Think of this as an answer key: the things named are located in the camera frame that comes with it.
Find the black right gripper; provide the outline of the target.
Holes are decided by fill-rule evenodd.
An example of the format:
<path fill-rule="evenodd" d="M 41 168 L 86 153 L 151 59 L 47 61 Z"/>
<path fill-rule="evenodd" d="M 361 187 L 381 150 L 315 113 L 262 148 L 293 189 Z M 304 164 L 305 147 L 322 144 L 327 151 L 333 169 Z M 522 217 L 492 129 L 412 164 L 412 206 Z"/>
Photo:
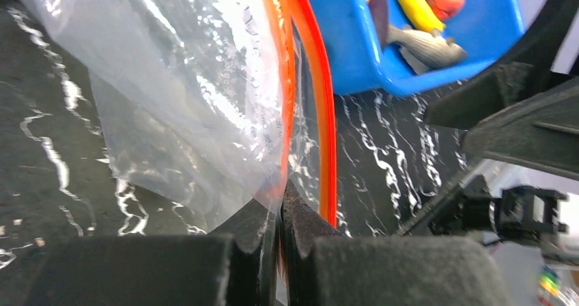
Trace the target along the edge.
<path fill-rule="evenodd" d="M 397 230 L 399 236 L 480 231 L 494 234 L 496 242 L 569 249 L 578 78 L 550 90 L 548 82 L 577 11 L 578 0 L 547 0 L 502 57 L 427 107 L 425 123 L 471 128 L 463 151 L 496 161 L 461 170 Z"/>

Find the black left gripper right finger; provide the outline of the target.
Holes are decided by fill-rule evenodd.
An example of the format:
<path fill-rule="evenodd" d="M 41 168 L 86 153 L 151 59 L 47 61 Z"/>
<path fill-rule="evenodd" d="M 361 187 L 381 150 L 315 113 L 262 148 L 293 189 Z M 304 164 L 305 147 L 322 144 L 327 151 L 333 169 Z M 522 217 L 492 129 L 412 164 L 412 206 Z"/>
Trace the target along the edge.
<path fill-rule="evenodd" d="M 281 246 L 290 305 L 510 305 L 500 271 L 469 238 L 349 238 L 288 182 Z"/>

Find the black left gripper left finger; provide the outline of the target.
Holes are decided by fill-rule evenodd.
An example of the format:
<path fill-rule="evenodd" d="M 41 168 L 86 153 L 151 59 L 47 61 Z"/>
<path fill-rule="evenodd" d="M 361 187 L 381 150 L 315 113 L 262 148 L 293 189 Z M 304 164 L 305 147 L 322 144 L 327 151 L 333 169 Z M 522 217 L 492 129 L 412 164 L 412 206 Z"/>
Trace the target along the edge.
<path fill-rule="evenodd" d="M 276 217 L 250 201 L 206 235 L 77 238 L 48 253 L 26 305 L 271 305 Z"/>

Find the clear orange-zip bag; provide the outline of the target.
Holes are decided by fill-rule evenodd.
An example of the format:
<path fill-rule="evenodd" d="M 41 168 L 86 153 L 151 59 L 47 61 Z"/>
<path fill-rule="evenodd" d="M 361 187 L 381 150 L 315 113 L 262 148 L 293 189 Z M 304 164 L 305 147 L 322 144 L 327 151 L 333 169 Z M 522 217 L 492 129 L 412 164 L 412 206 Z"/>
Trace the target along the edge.
<path fill-rule="evenodd" d="M 14 0 L 66 111 L 139 186 L 213 230 L 297 184 L 337 223 L 331 79 L 309 0 Z"/>

